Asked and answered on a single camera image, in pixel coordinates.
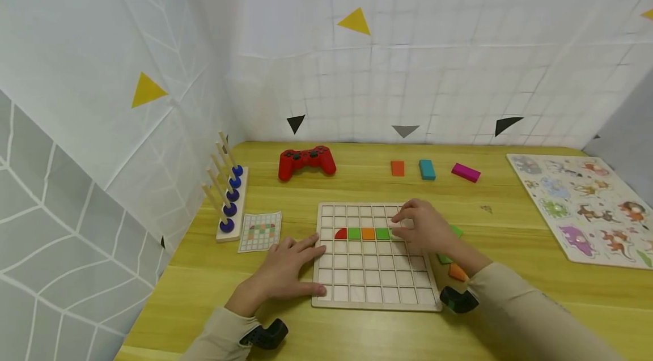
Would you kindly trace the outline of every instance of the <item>black triangle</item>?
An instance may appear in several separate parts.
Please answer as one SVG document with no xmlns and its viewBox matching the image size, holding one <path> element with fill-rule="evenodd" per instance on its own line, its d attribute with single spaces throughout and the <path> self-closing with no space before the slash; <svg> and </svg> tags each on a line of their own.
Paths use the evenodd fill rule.
<svg viewBox="0 0 653 361">
<path fill-rule="evenodd" d="M 497 137 L 499 134 L 502 134 L 504 130 L 514 125 L 521 119 L 523 119 L 523 117 L 506 117 L 504 119 L 497 120 L 497 125 L 495 125 L 494 128 L 494 137 Z"/>
<path fill-rule="evenodd" d="M 288 117 L 286 119 L 288 121 L 288 124 L 290 125 L 290 128 L 292 129 L 293 134 L 297 134 L 297 130 L 299 130 L 299 127 L 302 125 L 302 121 L 304 121 L 305 117 L 306 115 L 301 115 L 295 117 Z"/>
</svg>

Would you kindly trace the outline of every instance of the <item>wooden grid board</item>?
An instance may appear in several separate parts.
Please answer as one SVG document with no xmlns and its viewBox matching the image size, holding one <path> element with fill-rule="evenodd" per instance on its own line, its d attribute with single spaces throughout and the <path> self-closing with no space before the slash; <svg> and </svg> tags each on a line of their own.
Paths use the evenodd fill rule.
<svg viewBox="0 0 653 361">
<path fill-rule="evenodd" d="M 441 311 L 438 287 L 426 254 L 392 236 L 403 203 L 323 202 L 317 208 L 318 245 L 326 252 L 315 261 L 313 281 L 327 295 L 314 307 L 403 311 Z"/>
<path fill-rule="evenodd" d="M 570 261 L 653 268 L 651 208 L 603 160 L 507 158 Z"/>
<path fill-rule="evenodd" d="M 238 253 L 260 252 L 279 243 L 282 232 L 282 212 L 274 214 L 245 214 L 243 235 L 240 238 Z"/>
</svg>

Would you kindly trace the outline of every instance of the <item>beige sleeve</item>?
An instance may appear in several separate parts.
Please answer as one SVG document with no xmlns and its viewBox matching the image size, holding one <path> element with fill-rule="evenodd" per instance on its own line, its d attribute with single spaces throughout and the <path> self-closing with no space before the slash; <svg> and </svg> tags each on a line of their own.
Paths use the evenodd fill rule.
<svg viewBox="0 0 653 361">
<path fill-rule="evenodd" d="M 225 308 L 215 309 L 202 334 L 190 344 L 180 361 L 245 361 L 252 348 L 240 340 L 260 324 Z"/>
<path fill-rule="evenodd" d="M 528 359 L 623 360 L 566 309 L 506 266 L 492 263 L 469 280 L 488 322 Z"/>
</svg>

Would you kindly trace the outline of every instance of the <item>purple animal piece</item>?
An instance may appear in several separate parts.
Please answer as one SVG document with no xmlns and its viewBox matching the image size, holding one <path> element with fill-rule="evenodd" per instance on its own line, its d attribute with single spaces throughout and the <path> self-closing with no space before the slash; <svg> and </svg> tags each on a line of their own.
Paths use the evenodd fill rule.
<svg viewBox="0 0 653 361">
<path fill-rule="evenodd" d="M 571 225 L 558 228 L 562 231 L 568 244 L 583 252 L 586 257 L 594 257 L 594 249 L 592 249 L 592 245 L 579 228 L 572 227 Z"/>
</svg>

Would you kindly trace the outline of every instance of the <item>orange square block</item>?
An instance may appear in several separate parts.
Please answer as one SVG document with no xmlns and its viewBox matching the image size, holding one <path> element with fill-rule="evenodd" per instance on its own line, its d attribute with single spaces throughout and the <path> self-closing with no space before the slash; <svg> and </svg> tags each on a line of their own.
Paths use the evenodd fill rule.
<svg viewBox="0 0 653 361">
<path fill-rule="evenodd" d="M 364 240 L 374 240 L 374 228 L 361 228 L 361 233 Z"/>
<path fill-rule="evenodd" d="M 404 176 L 404 162 L 403 161 L 391 161 L 390 168 L 392 169 L 393 177 L 403 177 Z"/>
</svg>

